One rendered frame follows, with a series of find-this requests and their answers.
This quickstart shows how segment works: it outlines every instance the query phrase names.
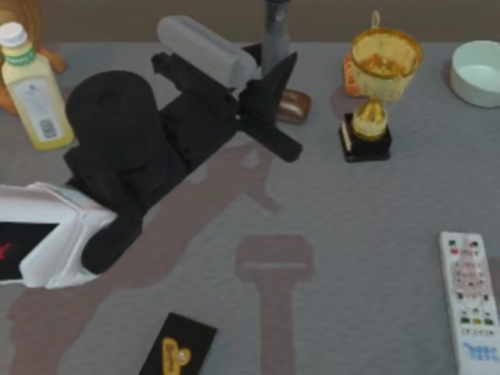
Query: white bowl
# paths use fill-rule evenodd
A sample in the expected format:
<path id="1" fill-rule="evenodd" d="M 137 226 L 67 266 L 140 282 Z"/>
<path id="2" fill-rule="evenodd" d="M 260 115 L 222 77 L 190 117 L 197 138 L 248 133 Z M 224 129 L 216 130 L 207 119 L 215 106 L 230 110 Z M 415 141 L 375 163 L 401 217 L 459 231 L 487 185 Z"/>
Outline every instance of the white bowl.
<path id="1" fill-rule="evenodd" d="M 500 43 L 471 41 L 453 54 L 452 88 L 466 102 L 500 106 Z"/>

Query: green label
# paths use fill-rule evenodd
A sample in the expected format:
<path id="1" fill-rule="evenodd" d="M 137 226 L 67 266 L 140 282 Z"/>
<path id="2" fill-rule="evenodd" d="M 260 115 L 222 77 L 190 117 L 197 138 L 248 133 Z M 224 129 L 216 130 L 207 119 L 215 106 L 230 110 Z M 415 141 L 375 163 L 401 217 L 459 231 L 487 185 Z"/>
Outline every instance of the green label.
<path id="1" fill-rule="evenodd" d="M 27 65 L 31 63 L 34 58 L 37 56 L 36 51 L 34 48 L 32 48 L 30 51 L 26 52 L 23 55 L 19 56 L 5 56 L 6 62 L 9 63 L 9 65 L 14 65 L 14 66 L 22 66 L 22 65 Z"/>

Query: yellow juice bottle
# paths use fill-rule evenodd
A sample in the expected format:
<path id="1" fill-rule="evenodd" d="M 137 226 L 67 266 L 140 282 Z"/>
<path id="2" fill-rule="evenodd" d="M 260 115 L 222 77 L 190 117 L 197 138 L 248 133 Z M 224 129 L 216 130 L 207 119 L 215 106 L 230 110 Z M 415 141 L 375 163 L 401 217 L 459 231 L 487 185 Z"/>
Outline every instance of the yellow juice bottle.
<path id="1" fill-rule="evenodd" d="M 20 23 L 0 27 L 2 77 L 33 146 L 50 150 L 71 143 L 73 129 L 48 60 L 37 54 Z"/>

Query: barcode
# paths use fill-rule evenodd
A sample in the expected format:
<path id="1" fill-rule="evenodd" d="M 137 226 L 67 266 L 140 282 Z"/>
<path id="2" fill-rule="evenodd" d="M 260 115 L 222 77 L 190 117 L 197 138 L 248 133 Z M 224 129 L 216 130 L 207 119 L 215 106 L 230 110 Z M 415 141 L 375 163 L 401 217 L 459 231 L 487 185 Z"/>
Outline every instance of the barcode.
<path id="1" fill-rule="evenodd" d="M 40 128 L 46 139 L 57 138 L 57 130 L 51 119 L 40 121 Z"/>

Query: gray tabletop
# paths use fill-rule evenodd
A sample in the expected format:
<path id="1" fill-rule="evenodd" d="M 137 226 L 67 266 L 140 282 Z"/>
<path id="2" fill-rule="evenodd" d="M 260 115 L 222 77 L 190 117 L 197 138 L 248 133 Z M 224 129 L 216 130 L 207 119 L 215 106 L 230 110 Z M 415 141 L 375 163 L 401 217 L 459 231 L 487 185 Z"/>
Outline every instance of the gray tabletop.
<path id="1" fill-rule="evenodd" d="M 176 91 L 150 65 L 157 44 L 60 44 L 67 93 L 123 69 Z M 347 164 L 342 44 L 299 44 L 290 88 L 312 96 L 305 146 L 285 164 L 240 135 L 166 197 L 144 235 L 106 275 L 60 291 L 0 288 L 0 373 L 135 375 L 166 315 L 220 332 L 204 373 L 455 374 L 437 235 L 477 232 L 500 297 L 500 110 L 448 88 L 456 45 L 425 60 L 390 108 L 387 162 Z M 0 183 L 68 177 L 66 150 L 37 152 L 19 120 L 0 114 Z M 300 263 L 262 269 L 259 262 Z"/>

